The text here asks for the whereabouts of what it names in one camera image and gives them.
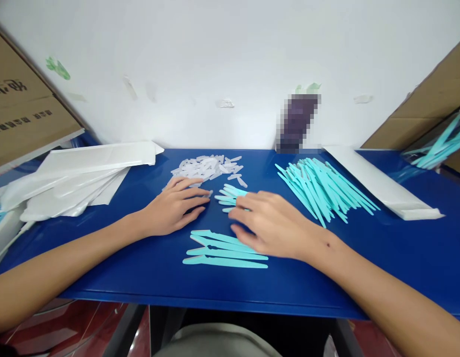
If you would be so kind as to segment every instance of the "forearm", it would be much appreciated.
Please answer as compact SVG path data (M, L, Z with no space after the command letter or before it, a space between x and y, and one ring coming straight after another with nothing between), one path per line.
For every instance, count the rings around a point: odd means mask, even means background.
M134 219L126 216L1 274L0 332L33 315L83 274L138 240Z
M335 240L318 267L406 357L460 356L460 322L415 289Z

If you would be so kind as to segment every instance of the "hand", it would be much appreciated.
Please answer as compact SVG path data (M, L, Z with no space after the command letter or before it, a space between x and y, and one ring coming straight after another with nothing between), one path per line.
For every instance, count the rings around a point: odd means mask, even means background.
M142 225L139 227L141 238L170 234L197 219L205 210L205 207L197 206L210 201L209 198L198 196L208 195L210 192L198 187L186 188L202 181L200 178L173 178L147 207L136 212L135 222Z
M243 223L256 235L236 224L231 226L232 231L243 244L261 254L304 260L314 265L322 251L340 241L330 231L304 217L280 195L249 192L239 196L236 205L229 217Z

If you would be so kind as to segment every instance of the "white wall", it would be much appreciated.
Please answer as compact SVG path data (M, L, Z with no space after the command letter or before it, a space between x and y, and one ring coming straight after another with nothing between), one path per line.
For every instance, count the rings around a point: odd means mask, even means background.
M460 41L460 0L3 0L0 25L104 142L270 148L318 82L310 143L360 146Z

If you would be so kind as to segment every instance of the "cardboard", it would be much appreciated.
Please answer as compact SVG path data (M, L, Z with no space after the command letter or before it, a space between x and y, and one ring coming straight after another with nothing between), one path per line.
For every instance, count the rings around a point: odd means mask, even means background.
M0 166L46 146L81 126L53 97L0 109Z
M460 43L362 145L404 150L460 109ZM460 173L460 150L446 165Z
M51 95L46 84L0 36L0 108Z

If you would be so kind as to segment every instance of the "blue tabletop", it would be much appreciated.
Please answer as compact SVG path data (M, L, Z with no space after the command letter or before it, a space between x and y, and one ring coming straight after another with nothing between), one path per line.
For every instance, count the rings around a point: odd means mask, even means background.
M360 153L427 204L439 208L446 217L406 222L380 204L382 210L375 216L361 209L350 210L349 224L333 219L328 229L460 320L460 187L435 172L408 165L398 152ZM272 150L168 149L157 156L155 166L133 167L108 206L89 207L80 217L61 217L37 224L12 246L0 265L0 273L143 208L161 192L171 177L170 171L183 159L210 154L229 158L241 155L239 164L245 167L239 173L243 174L248 190L279 193L309 219L313 218L277 175L275 163L286 167L302 157L316 157L331 162L358 184L328 153L282 155ZM202 188L218 192L228 182L227 176L220 176L205 182ZM236 180L230 183L238 186ZM359 188L372 198L363 187ZM231 222L221 209L212 199L195 222L169 236L144 239L122 249L84 275L62 297L366 318L334 282L299 261L270 257L268 269L182 264L186 251L199 247L189 238L191 230L210 229L232 235Z

